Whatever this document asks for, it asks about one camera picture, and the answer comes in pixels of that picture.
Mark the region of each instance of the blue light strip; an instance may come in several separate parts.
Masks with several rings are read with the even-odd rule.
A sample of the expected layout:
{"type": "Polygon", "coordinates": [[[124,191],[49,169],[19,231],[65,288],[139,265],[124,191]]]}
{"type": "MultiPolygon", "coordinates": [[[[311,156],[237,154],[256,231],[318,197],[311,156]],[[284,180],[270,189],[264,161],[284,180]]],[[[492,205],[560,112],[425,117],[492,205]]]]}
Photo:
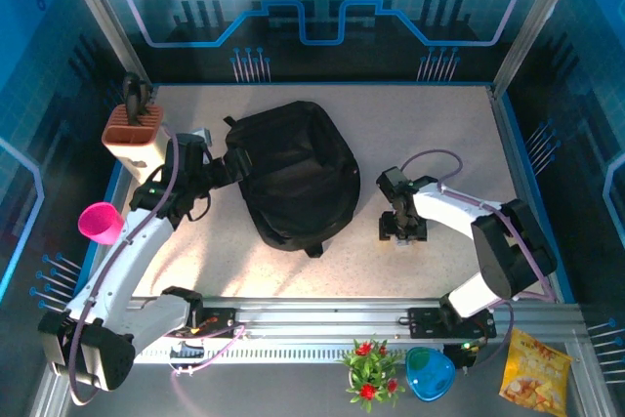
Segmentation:
{"type": "Polygon", "coordinates": [[[560,254],[556,236],[554,235],[551,223],[549,222],[549,216],[547,215],[545,205],[543,204],[543,198],[540,194],[538,182],[536,181],[534,172],[531,169],[531,163],[529,162],[529,156],[527,155],[527,150],[525,149],[525,144],[523,143],[521,129],[519,128],[515,112],[512,109],[512,103],[510,103],[510,99],[508,98],[508,93],[504,93],[501,102],[504,105],[504,112],[506,113],[510,129],[513,134],[513,145],[517,146],[519,150],[523,171],[527,175],[527,182],[529,183],[530,190],[530,194],[528,196],[531,196],[533,199],[533,207],[536,210],[539,225],[543,229],[545,237],[547,238],[547,241],[549,242],[549,245],[551,246],[558,262],[558,266],[556,267],[556,277],[558,278],[558,284],[560,285],[560,290],[562,292],[562,299],[565,303],[575,303],[575,298],[573,297],[573,292],[570,288],[570,283],[568,282],[568,276],[566,275],[566,270],[564,269],[563,257],[560,254]]]}
{"type": "Polygon", "coordinates": [[[495,31],[493,38],[489,41],[464,41],[464,40],[430,40],[423,32],[410,20],[410,18],[402,11],[397,9],[385,9],[384,0],[344,0],[339,8],[339,24],[338,24],[338,37],[337,39],[309,39],[306,33],[306,15],[304,4],[299,0],[263,0],[261,1],[261,10],[248,10],[239,15],[235,21],[222,33],[222,35],[216,41],[183,41],[172,43],[156,43],[154,42],[149,33],[147,32],[146,24],[144,23],[137,5],[134,0],[126,0],[128,7],[130,8],[135,21],[139,27],[139,30],[144,37],[144,40],[149,46],[156,49],[176,49],[176,48],[219,48],[226,40],[243,24],[243,22],[249,18],[255,17],[268,17],[270,7],[295,7],[298,12],[300,41],[306,46],[338,46],[345,41],[345,29],[347,25],[347,9],[350,6],[373,6],[375,7],[375,15],[382,17],[397,17],[408,30],[415,35],[425,46],[473,46],[473,47],[490,47],[499,41],[506,23],[512,14],[518,0],[510,0],[504,15],[499,22],[499,26],[495,31]]]}
{"type": "Polygon", "coordinates": [[[20,260],[23,248],[25,247],[26,242],[30,237],[32,227],[35,225],[35,221],[37,220],[37,216],[39,215],[39,211],[41,210],[41,206],[43,205],[45,195],[43,192],[43,181],[41,180],[39,166],[32,159],[30,159],[30,157],[18,151],[14,146],[9,144],[9,142],[5,141],[2,137],[0,137],[0,147],[7,150],[7,152],[9,152],[11,156],[13,156],[19,163],[21,163],[21,165],[26,170],[28,170],[32,174],[32,178],[35,183],[35,189],[37,191],[37,198],[35,199],[35,203],[30,210],[28,219],[26,220],[23,231],[21,232],[20,239],[18,240],[18,245],[11,255],[9,265],[7,266],[7,269],[2,275],[2,280],[0,281],[0,303],[2,303],[2,299],[4,298],[5,293],[7,293],[7,288],[9,287],[11,277],[13,277],[13,274],[16,271],[16,267],[18,266],[18,261],[20,260]]]}
{"type": "Polygon", "coordinates": [[[609,192],[612,189],[612,182],[614,180],[614,173],[621,166],[623,166],[623,164],[625,164],[625,153],[621,153],[609,165],[607,165],[607,171],[605,172],[604,190],[602,191],[602,196],[604,198],[607,212],[609,213],[609,216],[612,219],[612,222],[614,223],[614,227],[616,228],[616,232],[618,233],[618,237],[621,240],[621,244],[625,248],[625,229],[623,228],[623,223],[621,222],[621,219],[618,216],[618,212],[616,211],[614,202],[612,202],[612,199],[609,196],[609,192]]]}
{"type": "Polygon", "coordinates": [[[388,81],[388,82],[375,82],[375,81],[363,81],[363,82],[256,82],[256,83],[232,83],[232,82],[188,82],[188,83],[168,83],[168,82],[155,82],[152,83],[154,87],[246,87],[246,86],[260,86],[271,85],[273,87],[289,87],[289,86],[314,86],[314,85],[339,85],[339,86],[357,86],[357,85],[375,85],[376,87],[489,87],[492,86],[492,82],[415,82],[413,80],[402,81],[388,81]]]}
{"type": "MultiPolygon", "coordinates": [[[[110,174],[110,180],[108,180],[108,186],[106,187],[106,192],[104,193],[104,202],[110,202],[112,200],[113,194],[115,193],[115,187],[117,186],[117,180],[119,180],[119,175],[121,174],[121,168],[121,163],[115,160],[115,166],[113,166],[113,171],[110,174]]],[[[90,241],[87,253],[85,254],[85,260],[82,263],[82,268],[80,269],[80,274],[78,275],[78,280],[76,280],[74,296],[82,290],[82,288],[87,284],[87,280],[89,280],[91,266],[94,264],[97,249],[98,243],[90,241]]]]}

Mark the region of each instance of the speckled tabletop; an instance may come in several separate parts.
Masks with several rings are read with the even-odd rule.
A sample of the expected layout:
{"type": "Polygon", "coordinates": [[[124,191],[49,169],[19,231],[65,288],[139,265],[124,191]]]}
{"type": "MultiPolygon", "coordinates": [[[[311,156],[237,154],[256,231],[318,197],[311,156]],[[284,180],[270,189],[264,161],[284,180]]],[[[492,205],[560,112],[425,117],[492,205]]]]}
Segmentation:
{"type": "MultiPolygon", "coordinates": [[[[473,242],[437,223],[429,240],[407,247],[378,240],[378,218],[389,204],[376,188],[382,171],[410,155],[442,147],[458,152],[464,171],[452,188],[490,200],[515,197],[508,165],[484,87],[423,86],[176,86],[160,87],[156,104],[177,132],[210,130],[211,151],[226,151],[235,119],[297,100],[325,108],[351,147],[362,189],[354,220],[325,243],[320,259],[266,246],[238,186],[212,192],[212,207],[197,223],[184,221],[150,264],[135,294],[159,294],[171,285],[206,296],[439,297],[478,270],[473,242]]],[[[429,155],[409,177],[440,176],[455,161],[429,155]]],[[[204,209],[198,202],[195,215],[204,209]]]]}

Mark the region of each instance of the black backpack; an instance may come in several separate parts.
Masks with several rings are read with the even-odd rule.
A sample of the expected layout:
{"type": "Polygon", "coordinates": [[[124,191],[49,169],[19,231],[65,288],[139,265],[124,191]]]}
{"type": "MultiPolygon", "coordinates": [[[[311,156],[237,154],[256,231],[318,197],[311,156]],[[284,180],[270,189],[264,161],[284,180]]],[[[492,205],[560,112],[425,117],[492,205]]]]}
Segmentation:
{"type": "Polygon", "coordinates": [[[330,117],[318,104],[294,102],[225,121],[228,149],[247,150],[252,162],[239,187],[261,238],[320,257],[360,195],[358,165],[330,117]]]}

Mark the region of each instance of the potted plant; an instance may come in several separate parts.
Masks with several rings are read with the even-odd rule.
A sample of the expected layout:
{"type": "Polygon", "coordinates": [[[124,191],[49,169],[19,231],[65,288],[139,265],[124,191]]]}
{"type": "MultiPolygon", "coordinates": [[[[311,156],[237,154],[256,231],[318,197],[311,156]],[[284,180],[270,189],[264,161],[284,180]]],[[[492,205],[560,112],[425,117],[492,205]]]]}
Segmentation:
{"type": "Polygon", "coordinates": [[[396,365],[402,360],[402,353],[387,351],[387,341],[379,343],[370,340],[359,344],[354,340],[354,349],[340,360],[350,368],[350,388],[347,392],[355,394],[351,402],[360,402],[367,412],[371,412],[374,399],[390,401],[395,407],[398,393],[406,391],[395,377],[396,365]]]}

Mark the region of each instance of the black clamp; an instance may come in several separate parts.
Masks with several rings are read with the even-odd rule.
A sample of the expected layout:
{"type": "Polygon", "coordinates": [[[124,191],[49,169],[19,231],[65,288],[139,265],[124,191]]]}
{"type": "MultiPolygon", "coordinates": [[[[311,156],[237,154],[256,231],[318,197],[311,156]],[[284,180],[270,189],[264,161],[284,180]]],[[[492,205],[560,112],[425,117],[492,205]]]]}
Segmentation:
{"type": "Polygon", "coordinates": [[[428,240],[427,221],[419,217],[413,196],[423,186],[436,181],[430,176],[410,181],[396,166],[382,173],[376,184],[394,210],[384,212],[380,217],[380,241],[388,241],[392,236],[401,241],[428,240]]]}

